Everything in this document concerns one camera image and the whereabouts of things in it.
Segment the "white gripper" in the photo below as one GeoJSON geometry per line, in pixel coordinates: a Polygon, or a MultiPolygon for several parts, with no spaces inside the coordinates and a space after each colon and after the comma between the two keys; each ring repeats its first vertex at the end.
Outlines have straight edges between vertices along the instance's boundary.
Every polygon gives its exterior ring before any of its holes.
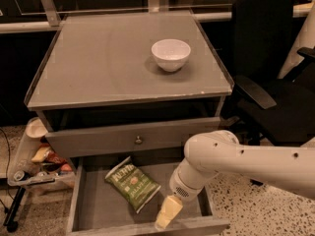
{"type": "Polygon", "coordinates": [[[187,159],[183,159],[174,169],[169,187],[173,195],[167,196],[157,214],[155,228],[164,230],[183,209],[182,202],[193,201],[205,185],[218,175],[218,172],[205,172],[196,169],[187,159]]]}

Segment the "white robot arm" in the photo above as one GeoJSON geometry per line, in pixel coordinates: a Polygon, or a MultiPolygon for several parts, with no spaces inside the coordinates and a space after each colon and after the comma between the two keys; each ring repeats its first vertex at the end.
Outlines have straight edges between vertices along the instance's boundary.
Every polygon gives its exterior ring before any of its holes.
{"type": "Polygon", "coordinates": [[[165,229],[219,173],[234,173],[299,196],[315,198],[315,148],[242,145],[227,130],[188,139],[184,159],[173,171],[155,227],[165,229]]]}

